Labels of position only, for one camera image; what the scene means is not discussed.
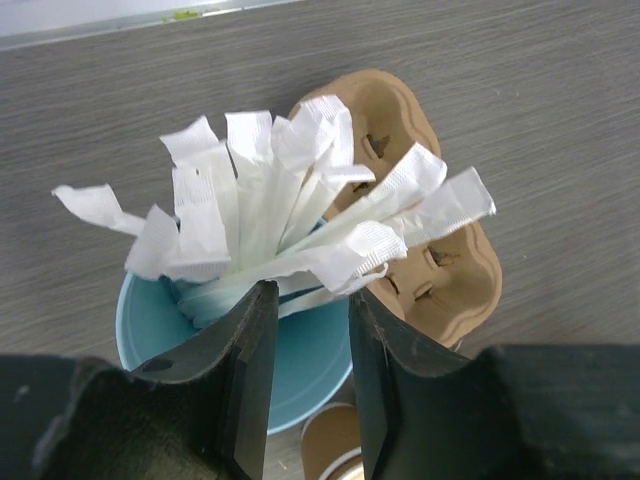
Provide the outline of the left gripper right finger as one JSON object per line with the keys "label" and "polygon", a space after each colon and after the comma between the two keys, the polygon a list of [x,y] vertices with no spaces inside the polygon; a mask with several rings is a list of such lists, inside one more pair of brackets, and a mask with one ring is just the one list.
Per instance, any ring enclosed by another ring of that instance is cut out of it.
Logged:
{"label": "left gripper right finger", "polygon": [[639,349],[502,345],[473,359],[352,296],[369,479],[635,479]]}

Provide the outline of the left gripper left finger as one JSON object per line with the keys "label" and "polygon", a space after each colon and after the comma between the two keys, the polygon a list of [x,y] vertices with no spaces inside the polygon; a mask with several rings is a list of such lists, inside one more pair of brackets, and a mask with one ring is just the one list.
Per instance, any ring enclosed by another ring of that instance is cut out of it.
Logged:
{"label": "left gripper left finger", "polygon": [[278,288],[133,371],[95,357],[1,359],[5,479],[259,479]]}

